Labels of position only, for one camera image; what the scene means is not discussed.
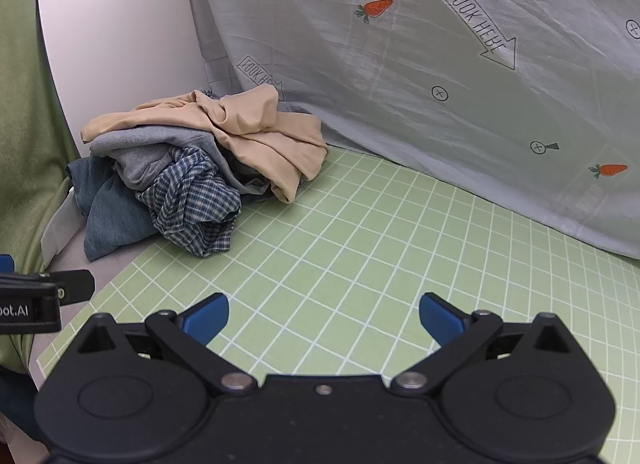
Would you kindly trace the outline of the grey carrot-print sheet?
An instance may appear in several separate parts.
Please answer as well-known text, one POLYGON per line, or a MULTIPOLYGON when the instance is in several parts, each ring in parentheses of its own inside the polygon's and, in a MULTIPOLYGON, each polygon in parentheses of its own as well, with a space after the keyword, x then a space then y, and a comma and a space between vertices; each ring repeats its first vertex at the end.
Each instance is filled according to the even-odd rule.
POLYGON ((639 254, 639 0, 191 0, 210 90, 639 254))

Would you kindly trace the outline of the grey sweatshirt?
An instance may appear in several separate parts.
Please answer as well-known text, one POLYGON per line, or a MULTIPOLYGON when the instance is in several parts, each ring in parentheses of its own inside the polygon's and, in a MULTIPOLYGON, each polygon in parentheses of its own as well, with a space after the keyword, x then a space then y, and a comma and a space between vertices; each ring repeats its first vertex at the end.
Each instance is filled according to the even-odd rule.
POLYGON ((89 150, 93 156, 114 159, 116 171, 127 187, 143 192, 172 163, 170 146, 202 150, 241 195, 262 195, 268 191, 269 182, 265 177, 243 165, 207 131, 171 126, 117 130, 99 135, 89 143, 89 150))

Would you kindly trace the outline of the beige long-sleeve top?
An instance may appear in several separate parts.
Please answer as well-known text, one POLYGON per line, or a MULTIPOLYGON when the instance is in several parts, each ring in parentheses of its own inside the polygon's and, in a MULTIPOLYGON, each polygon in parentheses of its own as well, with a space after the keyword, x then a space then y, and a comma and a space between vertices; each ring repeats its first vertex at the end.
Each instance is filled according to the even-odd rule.
POLYGON ((195 90, 93 118, 80 136, 91 143, 107 132, 151 125, 205 131, 241 164, 256 169, 271 183, 274 196, 289 204, 300 180, 318 175, 328 146, 316 116, 280 112, 278 102, 279 93, 271 84, 219 100, 195 90))

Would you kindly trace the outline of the blue denim garment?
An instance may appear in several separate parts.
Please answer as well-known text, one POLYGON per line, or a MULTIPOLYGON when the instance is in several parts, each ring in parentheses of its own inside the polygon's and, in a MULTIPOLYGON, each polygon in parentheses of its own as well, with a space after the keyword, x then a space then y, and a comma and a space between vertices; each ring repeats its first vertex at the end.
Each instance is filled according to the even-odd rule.
POLYGON ((122 182, 111 158, 79 158, 66 170, 76 205, 86 219, 84 252, 89 261, 158 233, 149 208, 122 182))

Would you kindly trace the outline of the green grid cutting mat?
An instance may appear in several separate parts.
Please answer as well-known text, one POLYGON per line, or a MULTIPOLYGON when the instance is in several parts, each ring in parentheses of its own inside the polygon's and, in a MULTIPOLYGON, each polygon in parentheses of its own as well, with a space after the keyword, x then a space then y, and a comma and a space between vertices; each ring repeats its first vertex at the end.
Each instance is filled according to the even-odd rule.
POLYGON ((228 251, 198 258, 159 239, 96 283, 61 333, 32 348, 43 380, 90 314, 137 322, 220 291, 213 351, 268 373, 392 377, 436 349, 418 303, 434 291, 511 322, 551 311, 612 389, 603 454, 639 456, 639 267, 422 173, 335 149, 293 204, 242 210, 228 251))

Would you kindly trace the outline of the blue plaid shirt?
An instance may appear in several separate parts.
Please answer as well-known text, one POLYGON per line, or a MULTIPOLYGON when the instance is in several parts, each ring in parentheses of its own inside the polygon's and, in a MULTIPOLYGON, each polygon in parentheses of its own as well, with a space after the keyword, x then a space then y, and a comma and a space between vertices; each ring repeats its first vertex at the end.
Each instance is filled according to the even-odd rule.
POLYGON ((196 257, 229 250, 242 210, 239 191, 197 147, 171 146, 168 154, 168 166, 136 194, 148 207, 154 228, 196 257))

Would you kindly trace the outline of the green fabric at left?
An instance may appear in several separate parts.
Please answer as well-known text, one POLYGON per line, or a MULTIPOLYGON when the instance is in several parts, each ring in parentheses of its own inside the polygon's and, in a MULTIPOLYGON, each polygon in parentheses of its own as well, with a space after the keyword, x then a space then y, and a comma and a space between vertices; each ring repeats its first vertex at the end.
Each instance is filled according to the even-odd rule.
POLYGON ((1 251, 18 273, 47 268, 41 238, 77 158, 37 15, 37 0, 1 0, 1 251))

